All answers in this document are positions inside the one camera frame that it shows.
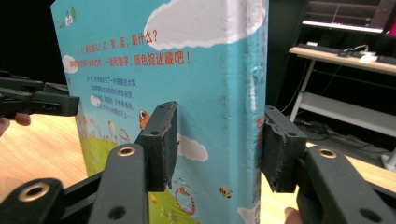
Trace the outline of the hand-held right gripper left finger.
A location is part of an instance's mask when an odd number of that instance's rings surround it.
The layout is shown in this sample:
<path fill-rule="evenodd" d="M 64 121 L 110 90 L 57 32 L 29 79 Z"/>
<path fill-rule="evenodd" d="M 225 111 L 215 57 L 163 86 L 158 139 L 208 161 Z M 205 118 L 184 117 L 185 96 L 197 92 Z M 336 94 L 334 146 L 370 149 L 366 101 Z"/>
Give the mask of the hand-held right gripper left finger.
<path fill-rule="evenodd" d="M 158 105 L 132 144 L 113 148 L 88 224 L 149 224 L 149 193 L 172 186 L 177 162 L 177 102 Z"/>

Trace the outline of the white metal frame desk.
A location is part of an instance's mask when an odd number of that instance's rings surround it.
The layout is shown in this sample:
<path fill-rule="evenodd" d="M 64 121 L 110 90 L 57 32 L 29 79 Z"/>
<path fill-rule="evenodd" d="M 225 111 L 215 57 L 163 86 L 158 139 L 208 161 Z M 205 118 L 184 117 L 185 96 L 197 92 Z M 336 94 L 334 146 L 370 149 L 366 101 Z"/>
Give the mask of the white metal frame desk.
<path fill-rule="evenodd" d="M 299 94 L 290 114 L 291 121 L 295 121 L 298 111 L 303 109 L 377 133 L 396 137 L 396 116 L 337 101 L 305 90 L 316 62 L 337 64 L 394 77 L 396 77 L 396 65 L 378 63 L 375 61 L 363 63 L 361 59 L 358 58 L 342 58 L 329 52 L 301 47 L 290 48 L 289 53 L 310 60 L 303 85 L 299 90 Z"/>

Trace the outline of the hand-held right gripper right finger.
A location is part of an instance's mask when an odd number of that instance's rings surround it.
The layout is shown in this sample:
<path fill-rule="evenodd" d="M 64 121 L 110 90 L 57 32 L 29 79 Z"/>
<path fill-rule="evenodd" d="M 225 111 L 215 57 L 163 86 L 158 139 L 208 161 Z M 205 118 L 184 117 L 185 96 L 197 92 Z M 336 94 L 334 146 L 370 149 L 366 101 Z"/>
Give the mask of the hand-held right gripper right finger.
<path fill-rule="evenodd" d="M 261 171 L 272 191 L 297 194 L 304 224 L 396 224 L 396 193 L 364 180 L 338 150 L 306 141 L 278 109 L 265 107 Z"/>

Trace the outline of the black keyboard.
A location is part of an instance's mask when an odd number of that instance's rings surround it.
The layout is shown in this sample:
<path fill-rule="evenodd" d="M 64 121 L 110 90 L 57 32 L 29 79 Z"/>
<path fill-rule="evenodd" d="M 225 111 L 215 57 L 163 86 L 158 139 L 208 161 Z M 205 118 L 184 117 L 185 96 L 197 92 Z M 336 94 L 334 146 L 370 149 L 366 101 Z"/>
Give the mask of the black keyboard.
<path fill-rule="evenodd" d="M 396 58 L 395 57 L 389 57 L 389 56 L 377 56 L 376 61 L 378 63 L 386 63 L 386 64 L 391 64 L 391 65 L 396 65 Z"/>
<path fill-rule="evenodd" d="M 312 50 L 326 52 L 326 53 L 332 53 L 332 54 L 339 54 L 341 52 L 344 52 L 342 49 L 333 49 L 333 48 L 322 47 L 322 46 L 313 46 L 313 45 L 307 45 L 307 44 L 303 44 L 303 43 L 298 44 L 296 47 L 303 48 L 303 49 L 312 49 Z"/>

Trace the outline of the computer monitor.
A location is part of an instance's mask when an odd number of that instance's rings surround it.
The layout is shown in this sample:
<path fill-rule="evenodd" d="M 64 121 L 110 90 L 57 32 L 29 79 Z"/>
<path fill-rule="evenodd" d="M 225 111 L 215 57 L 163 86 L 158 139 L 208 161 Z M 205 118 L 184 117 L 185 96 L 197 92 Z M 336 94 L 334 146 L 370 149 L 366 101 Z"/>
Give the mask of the computer monitor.
<path fill-rule="evenodd" d="M 395 9 L 396 0 L 309 0 L 303 25 L 381 34 Z"/>

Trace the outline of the light blue green picture book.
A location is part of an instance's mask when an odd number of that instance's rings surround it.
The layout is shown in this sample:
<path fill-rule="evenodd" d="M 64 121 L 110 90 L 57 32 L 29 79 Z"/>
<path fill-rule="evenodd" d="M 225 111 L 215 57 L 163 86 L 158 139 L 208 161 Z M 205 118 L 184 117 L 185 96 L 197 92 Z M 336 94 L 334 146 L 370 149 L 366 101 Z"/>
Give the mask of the light blue green picture book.
<path fill-rule="evenodd" d="M 89 175 L 177 102 L 172 186 L 151 224 L 260 224 L 269 0 L 54 0 Z"/>

